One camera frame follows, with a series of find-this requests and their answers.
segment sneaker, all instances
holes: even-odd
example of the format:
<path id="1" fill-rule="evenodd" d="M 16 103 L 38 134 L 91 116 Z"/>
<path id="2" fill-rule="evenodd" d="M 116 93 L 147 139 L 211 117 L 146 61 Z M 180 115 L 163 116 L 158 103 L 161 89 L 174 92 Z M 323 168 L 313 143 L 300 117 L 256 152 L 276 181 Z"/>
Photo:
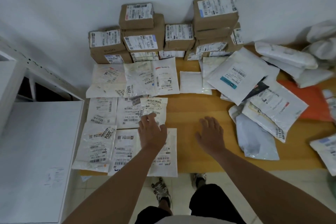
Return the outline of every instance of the sneaker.
<path id="1" fill-rule="evenodd" d="M 191 175 L 191 185 L 195 190 L 197 190 L 197 186 L 196 186 L 197 178 L 203 178 L 205 182 L 207 181 L 207 175 L 205 173 L 203 174 L 193 173 L 190 175 Z"/>
<path id="2" fill-rule="evenodd" d="M 168 192 L 167 186 L 165 182 L 163 181 L 162 177 L 159 177 L 159 181 L 155 184 L 152 183 L 152 188 L 154 190 L 154 194 L 156 195 L 157 202 L 160 204 L 160 201 L 163 197 L 166 197 L 169 199 L 169 208 L 172 208 L 172 201 L 170 194 Z"/>

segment white wall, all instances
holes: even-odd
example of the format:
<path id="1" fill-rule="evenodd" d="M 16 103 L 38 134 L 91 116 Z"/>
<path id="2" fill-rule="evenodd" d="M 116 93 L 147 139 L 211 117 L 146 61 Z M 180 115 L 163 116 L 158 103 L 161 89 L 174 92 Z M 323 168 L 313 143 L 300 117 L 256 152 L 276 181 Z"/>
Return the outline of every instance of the white wall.
<path id="1" fill-rule="evenodd" d="M 1 0 L 0 35 L 86 88 L 94 63 L 88 31 L 116 25 L 123 3 L 144 1 L 152 1 L 166 22 L 193 17 L 192 0 Z M 300 42 L 303 29 L 336 16 L 335 0 L 237 0 L 237 7 L 246 42 Z"/>

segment wooden table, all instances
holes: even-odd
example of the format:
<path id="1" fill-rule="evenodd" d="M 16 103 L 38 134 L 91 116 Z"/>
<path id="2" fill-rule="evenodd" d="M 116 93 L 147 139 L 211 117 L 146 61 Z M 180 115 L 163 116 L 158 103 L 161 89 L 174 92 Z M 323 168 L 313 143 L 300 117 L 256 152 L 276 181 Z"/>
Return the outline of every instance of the wooden table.
<path id="1" fill-rule="evenodd" d="M 255 52 L 253 46 L 247 49 Z M 176 59 L 177 75 L 180 71 L 200 71 L 198 61 Z M 278 80 L 289 79 L 286 73 L 280 72 Z M 319 84 L 322 89 L 330 89 L 336 93 L 336 78 Z M 297 120 L 288 132 L 286 143 L 275 140 L 279 161 L 257 160 L 246 158 L 238 146 L 236 126 L 231 120 L 228 110 L 234 104 L 221 100 L 220 92 L 212 90 L 212 95 L 175 94 L 167 95 L 168 128 L 177 128 L 177 166 L 179 173 L 205 173 L 223 171 L 220 165 L 207 155 L 197 144 L 194 134 L 200 131 L 199 119 L 204 116 L 215 117 L 224 129 L 226 147 L 238 156 L 261 167 L 264 170 L 297 170 L 324 168 L 318 154 L 309 146 L 312 140 L 320 139 L 336 133 L 332 122 L 315 120 Z M 80 171 L 81 175 L 107 175 L 92 171 Z"/>

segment forearm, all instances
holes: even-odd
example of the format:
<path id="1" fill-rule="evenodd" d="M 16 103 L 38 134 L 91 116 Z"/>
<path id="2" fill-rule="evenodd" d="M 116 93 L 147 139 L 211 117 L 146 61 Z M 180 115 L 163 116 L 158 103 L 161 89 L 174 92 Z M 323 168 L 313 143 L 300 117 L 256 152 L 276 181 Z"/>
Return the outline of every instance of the forearm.
<path id="1" fill-rule="evenodd" d="M 115 175 L 78 206 L 64 224 L 125 223 L 133 210 L 158 151 L 143 148 Z"/>
<path id="2" fill-rule="evenodd" d="M 315 198 L 229 150 L 214 158 L 264 224 L 322 224 L 336 220 L 336 214 Z"/>

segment tiled floor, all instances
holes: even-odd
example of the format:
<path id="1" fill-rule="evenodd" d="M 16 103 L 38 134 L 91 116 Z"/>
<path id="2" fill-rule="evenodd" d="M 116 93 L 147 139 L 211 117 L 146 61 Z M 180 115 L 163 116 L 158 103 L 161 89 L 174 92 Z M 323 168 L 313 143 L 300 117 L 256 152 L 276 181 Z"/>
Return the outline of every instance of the tiled floor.
<path id="1" fill-rule="evenodd" d="M 271 173 L 304 190 L 336 212 L 336 199 L 328 188 L 326 182 L 326 170 L 273 171 Z M 108 177 L 103 176 L 91 177 L 83 183 L 81 182 L 80 176 L 78 176 L 77 186 L 72 197 L 72 209 L 76 208 L 81 201 L 89 196 L 107 179 Z M 194 190 L 191 187 L 190 175 L 179 174 L 178 178 L 164 178 L 164 180 L 172 197 L 173 213 L 175 215 L 190 214 L 189 201 L 194 193 Z M 207 183 L 215 183 L 224 190 L 247 224 L 261 223 L 248 202 L 238 191 L 237 187 L 232 183 L 226 173 L 208 173 Z M 142 209 L 149 205 L 157 206 L 156 197 L 152 191 L 151 184 L 152 178 L 148 177 L 140 193 L 130 223 L 135 222 L 137 214 Z"/>

